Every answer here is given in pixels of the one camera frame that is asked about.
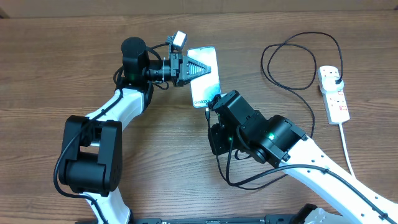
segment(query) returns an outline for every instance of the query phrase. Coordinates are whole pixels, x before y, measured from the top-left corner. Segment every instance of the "wooden table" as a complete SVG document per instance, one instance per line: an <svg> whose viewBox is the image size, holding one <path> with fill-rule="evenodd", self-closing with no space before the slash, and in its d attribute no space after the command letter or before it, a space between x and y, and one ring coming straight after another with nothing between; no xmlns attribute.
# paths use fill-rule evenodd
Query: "wooden table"
<svg viewBox="0 0 398 224"><path fill-rule="evenodd" d="M151 46L177 30L188 34L185 49L216 47L223 92L238 90L266 118L286 116L307 132L308 109L264 78L261 52L303 31L333 35L343 51L351 114L344 128L353 169L365 185L398 201L395 11L1 19L0 223L93 218L84 200L62 197L52 183L65 120L96 110L113 95L112 75L121 65L124 39L138 36ZM318 66L340 64L327 37L306 35L293 42L310 48ZM271 72L286 85L304 86L313 75L313 61L303 50L286 47L275 56ZM327 122L318 81L300 94L315 112L314 140L347 169L339 130ZM206 129L203 110L192 107L189 85L155 90L148 109L123 133L119 188L135 217L258 217L296 213L305 203L334 212L291 177L254 192L228 186L218 173ZM225 167L225 156L221 162ZM233 180L271 168L253 160L231 166Z"/></svg>

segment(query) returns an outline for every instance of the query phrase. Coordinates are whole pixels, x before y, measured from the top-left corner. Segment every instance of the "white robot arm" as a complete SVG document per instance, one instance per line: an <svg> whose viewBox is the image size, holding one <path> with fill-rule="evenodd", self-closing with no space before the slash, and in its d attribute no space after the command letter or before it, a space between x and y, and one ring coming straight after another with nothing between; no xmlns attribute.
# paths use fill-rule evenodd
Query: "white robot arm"
<svg viewBox="0 0 398 224"><path fill-rule="evenodd" d="M219 121L210 127L210 111L206 111L209 142L214 155L229 153L224 177L229 185L240 187L282 170L311 188L349 223L398 222L396 203L353 178L290 120L279 115L265 119L236 90L216 96L209 109L217 113ZM231 183L228 172L233 149L248 153L262 164L268 162L275 169Z"/></svg>
<svg viewBox="0 0 398 224"><path fill-rule="evenodd" d="M289 156L290 159L286 162L282 161L280 167L306 164L329 169L358 190L377 208L381 209L382 213L388 214L389 219L398 222L398 204L375 193L347 173L347 171L333 162L315 144L313 139L299 140L289 151ZM390 223L387 217L381 217L363 198L332 175L308 168L292 168L286 169L284 172L311 188L350 223Z"/></svg>
<svg viewBox="0 0 398 224"><path fill-rule="evenodd" d="M126 39L121 46L123 66L114 74L114 96L95 112L85 117L70 116L65 123L62 152L54 168L54 186L66 197L86 199L98 223L126 224L132 220L118 189L123 166L121 135L150 104L153 86L163 90L169 87L167 82L184 86L211 72L210 66L182 55L186 39L180 31L154 47L147 47L138 37ZM169 47L169 59L162 60L154 50L161 46ZM150 60L148 53L157 60ZM157 84L163 82L166 88ZM99 147L97 154L80 151L80 147L90 145ZM78 194L64 192L58 178Z"/></svg>

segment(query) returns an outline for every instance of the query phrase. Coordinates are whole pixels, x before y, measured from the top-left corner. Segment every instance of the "cable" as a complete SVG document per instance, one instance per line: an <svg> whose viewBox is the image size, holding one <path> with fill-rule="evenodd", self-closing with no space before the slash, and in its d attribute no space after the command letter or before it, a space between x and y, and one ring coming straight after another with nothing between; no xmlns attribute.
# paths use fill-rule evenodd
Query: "cable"
<svg viewBox="0 0 398 224"><path fill-rule="evenodd" d="M340 66L341 66L340 78L336 81L336 83L339 84L339 83L342 81L342 79L343 79L343 56L342 56L342 54L341 54L341 49L340 49L340 46L338 45L337 40L336 40L334 37L332 37L332 36L329 35L329 34L323 33L323 32L301 32L301 33L299 33L299 34L295 34L295 35L289 37L287 40L285 40L285 41L284 41L283 43L281 43L281 44L272 44L272 45L269 45L269 46L266 47L266 48L264 49L264 51L262 52L261 61L260 61L260 63L261 63L260 66L261 66L261 70L262 70L264 76L265 76L272 84L274 84L274 85L276 85L276 86L279 86L279 87L281 87L281 88L283 88L283 89L285 89L285 90L287 90L287 91L293 93L294 95L296 95L297 97L299 97L299 98L305 103L305 105L309 108L309 110L310 110L310 112L311 112L311 116L312 116L312 129L311 129L311 134L310 134L310 137L312 138L312 137L313 137L313 132L314 132L314 129L315 129L315 115L314 115L314 113L313 113L313 111L312 111L311 106L310 106L298 93L294 92L293 90L305 90L305 89L309 88L309 87L312 85L312 83L314 82L315 77L316 77L316 75L317 75L317 61L315 60L314 54L313 54L308 48L306 48L306 47L304 47L304 46L301 46L301 45L298 45L298 44L288 44L288 43L287 43L289 40L293 39L294 37L296 37L296 36L298 36L298 35L303 35L303 34L321 34L321 35L326 35L326 36L330 37L330 38L335 42L335 44L336 44L336 46L337 46L337 49L338 49L339 56L340 56ZM274 55L276 54L276 52L277 52L281 47L283 47L283 46L285 46L285 45L294 46L294 47L300 47L301 49L304 49L304 50L306 50L308 53L311 54L311 56L312 56L312 58L313 58L313 62L314 62L314 73L313 73L313 77L312 77L311 82L310 82L306 87L303 87L303 88L292 88L292 87L289 87L289 86L285 86L285 85L279 83L278 81L276 81L276 80L274 79L274 77L272 77L272 75L271 75L271 72L269 71L269 66L270 66L270 64L271 64L271 60L272 60L272 58L274 57ZM263 65L264 54L265 54L265 52L266 52L267 49L269 49L270 47L276 47L276 46L278 46L278 48L276 48L276 50L274 51L274 53L272 53L272 55L271 55L271 57L270 57L270 59L269 59L268 64L267 64L267 72L266 72L266 71L264 70L264 65Z"/></svg>
<svg viewBox="0 0 398 224"><path fill-rule="evenodd" d="M153 46L153 47L151 47L151 48L152 48L152 49L156 49L156 48L158 48L158 47L163 47L163 46L169 46L169 44L168 44L168 43L158 44L158 45Z"/></svg>
<svg viewBox="0 0 398 224"><path fill-rule="evenodd" d="M206 111L206 119L207 119L207 126L208 126L208 128L209 128L209 130L210 130L210 112L209 112L209 111ZM214 148L215 148L215 152L216 152L216 160L217 160L218 171L220 172L221 177L222 177L222 178L225 180L225 182L227 182L227 183L229 183L229 163L231 162L231 153L232 153L232 148L233 148L233 138L234 138L234 137L232 137L231 147L230 147L230 149L229 149L229 154L228 154L228 163L227 163L227 170L226 170L226 173L227 173L228 177L225 178L225 176L224 176L224 174L223 174L223 171L221 171L220 160L218 159L217 148L215 147L214 140L213 140L213 136L210 135L211 143L213 144L213 146L214 146ZM278 180L284 178L285 176L287 176L287 174L284 174L284 175L282 175L282 176L280 176L280 177L278 177L278 178L276 178L276 179L274 179L274 180L272 180L272 181L270 181L270 182L268 182L268 183L266 183L266 184L264 184L264 185L262 185L262 186L260 186L260 187L255 187L255 188L251 188L251 189L250 189L250 188L241 187L241 186L233 186L233 187L237 187L237 188L243 189L243 190L259 190L259 189L262 189L262 188L264 188L264 187L267 187L267 186L269 186L269 185L271 185L271 184L277 182Z"/></svg>
<svg viewBox="0 0 398 224"><path fill-rule="evenodd" d="M164 88L164 87L162 87L161 85L159 85L159 84L156 84L156 83L152 83L152 84L154 84L155 86L157 86L157 87L159 87L161 90L168 90L169 89L169 83L168 82L165 82L166 84L167 84L167 86Z"/></svg>
<svg viewBox="0 0 398 224"><path fill-rule="evenodd" d="M148 52L150 52L151 54L155 55L156 58L157 58L157 60L159 61L159 64L161 64L162 59L161 59L160 55L159 55L154 49L156 49L156 48L158 48L158 47L161 47L161 46L166 46L166 45L167 45L167 44L159 44L159 45L156 45L156 46L154 46L154 47L147 47L146 50L147 50Z"/></svg>
<svg viewBox="0 0 398 224"><path fill-rule="evenodd" d="M119 88L121 85L122 80L121 78L121 74L123 73L123 66L120 67L115 74L113 75L113 81L116 84L116 88ZM97 209L98 215L99 217L102 219L104 224L108 224L108 221L105 219L103 212L100 209L100 206L98 205L97 201L89 196L89 195L77 195L77 194L70 194L70 193L66 193L64 192L59 184L58 184L58 171L59 171L59 166L60 166L60 161L63 159L63 157L65 156L65 154L67 153L67 151L69 150L70 146L72 145L72 143L74 143L76 141L76 139L80 136L80 134L89 126L91 125L94 121L96 121L98 118L102 117L103 115L105 115L110 109L112 109L117 103L119 103L119 101L123 98L123 90L121 88L119 88L120 91L120 95L119 97L113 102L111 103L107 108L103 109L99 114L97 114L94 118L92 118L91 120L89 120L86 124L84 124L79 132L77 132L74 137L70 140L70 142L67 144L67 146L63 149L62 153L60 154L60 156L58 157L57 163L55 164L54 167L54 173L53 173L53 182L54 182L54 187L57 190L57 192L65 197L70 197L70 198L83 198L86 200L91 201L91 204L95 206L95 209Z"/></svg>
<svg viewBox="0 0 398 224"><path fill-rule="evenodd" d="M314 73L313 73L312 80L311 80L310 84L308 84L306 87L303 87L303 88L291 88L291 87L282 85L282 84L280 84L279 82L275 81L274 78L272 77L271 73L269 72L269 65L270 65L270 63L271 63L271 60L272 60L274 54L277 52L277 50L280 49L281 46L284 46L284 45L294 46L294 47L300 47L300 48L306 50L307 52L309 52L309 53L311 54L311 56L312 56L312 58L313 58L314 65L315 65L315 66L314 66L315 69L314 69ZM266 71L264 70L264 66L263 66L264 53L265 53L266 50L268 50L270 47L275 47L275 46L279 46L279 47L278 47L277 50L275 50L274 54L272 54L271 58L270 58L269 61L268 61L268 66L267 66L267 71L268 71L268 75L269 75L269 77L268 77ZM304 46L301 46L301 45L298 45L298 44L272 44L272 45L269 45L268 47L266 47L266 48L264 49L264 51L262 52L262 55L261 55L261 64L260 64L260 66L261 66L261 70L262 70L264 76L265 76L272 84L274 84L274 85L276 85L276 86L279 86L279 87L281 87L281 88L283 88L283 89L285 89L285 90L287 90L287 91L293 93L294 95L296 95L297 97L299 97L299 98L305 103L305 105L309 108L309 110L310 110L310 112L311 112L311 117L312 117L312 128L311 128L311 134L310 134L310 137L312 138L313 132L314 132L314 129L315 129L315 115L314 115L314 113L313 113L313 111L312 111L311 106L310 106L298 93L294 92L293 90L306 90L306 89L309 88L309 87L312 85L312 83L314 82L315 77L316 77L316 75L317 75L317 61L315 60L314 54L313 54L308 48L306 48L306 47L304 47Z"/></svg>
<svg viewBox="0 0 398 224"><path fill-rule="evenodd" d="M349 161L349 157L348 157L348 151L347 151L347 145L346 145L346 138L344 137L344 131L343 131L343 124L342 124L342 123L338 123L338 127L339 127L339 129L340 129L341 142L343 143L344 155L346 156L346 161L347 161L347 165L348 165L349 172L350 172L351 175L356 179L355 174L354 174L353 167L351 166L351 162Z"/></svg>
<svg viewBox="0 0 398 224"><path fill-rule="evenodd" d="M347 182L344 178L340 177L338 174L335 174L334 172L330 171L327 168L322 168L322 167L318 167L318 166L313 166L313 165L306 165L306 164L297 164L297 165L287 165L287 166L282 166L282 167L278 167L275 169L271 169L271 170L267 170L263 173L260 173L254 177L264 177L266 175L278 172L278 171L282 171L282 170L286 170L286 169L294 169L294 168L306 168L306 169L315 169L315 170L319 170L321 172L323 172L324 174L329 174L332 177L338 179L340 182L342 182L343 184L345 184L345 186L347 186L350 190L352 190L356 195L358 195L362 200L365 201L365 203L367 203L371 208L373 208L380 216L381 219L385 218L387 221L389 221L390 223L395 223L391 218L388 217L388 214L384 213L380 208L378 208L377 206L375 206L375 204L373 204L369 199L367 199L360 191L358 191L354 186L352 186L349 182ZM242 184L246 184L250 181L252 181L251 179L253 179L253 177L248 178L246 180L240 181L238 183L232 183L232 185L242 185Z"/></svg>
<svg viewBox="0 0 398 224"><path fill-rule="evenodd" d="M239 156L238 156L238 152L239 152L239 150L236 150L235 151L235 155L234 155L234 157L235 157L235 159L236 160L244 160L244 159L249 159L249 158L251 158L251 156L250 155L248 155L248 156L246 156L245 158L239 158Z"/></svg>
<svg viewBox="0 0 398 224"><path fill-rule="evenodd" d="M243 145L243 147L247 150L250 150L250 147L243 141L243 138L241 136L241 133L239 131L239 129L241 128L241 126L236 127L236 136L239 139L239 142Z"/></svg>

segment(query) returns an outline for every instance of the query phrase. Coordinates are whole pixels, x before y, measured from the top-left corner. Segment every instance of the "power strip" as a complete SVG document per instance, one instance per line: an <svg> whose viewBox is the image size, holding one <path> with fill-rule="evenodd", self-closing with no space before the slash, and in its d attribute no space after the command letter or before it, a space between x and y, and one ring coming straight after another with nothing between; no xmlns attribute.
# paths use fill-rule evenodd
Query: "power strip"
<svg viewBox="0 0 398 224"><path fill-rule="evenodd" d="M320 67L318 70L318 77L329 124L338 124L340 128L341 141L343 143L348 169L351 175L355 177L349 161L346 139L343 131L343 123L349 120L347 102L343 91L344 84L336 85L334 83L340 75L338 69L333 66L325 65Z"/></svg>

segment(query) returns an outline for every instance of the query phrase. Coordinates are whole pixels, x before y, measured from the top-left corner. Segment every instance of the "phone screen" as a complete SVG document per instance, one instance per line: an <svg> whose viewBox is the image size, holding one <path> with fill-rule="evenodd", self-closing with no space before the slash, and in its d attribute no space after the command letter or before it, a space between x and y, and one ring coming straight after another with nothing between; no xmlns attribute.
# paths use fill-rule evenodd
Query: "phone screen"
<svg viewBox="0 0 398 224"><path fill-rule="evenodd" d="M195 108L207 107L207 104L215 95L221 93L220 78L216 49L214 47L201 47L189 49L188 57L211 67L209 74L203 75L191 81L192 104Z"/></svg>

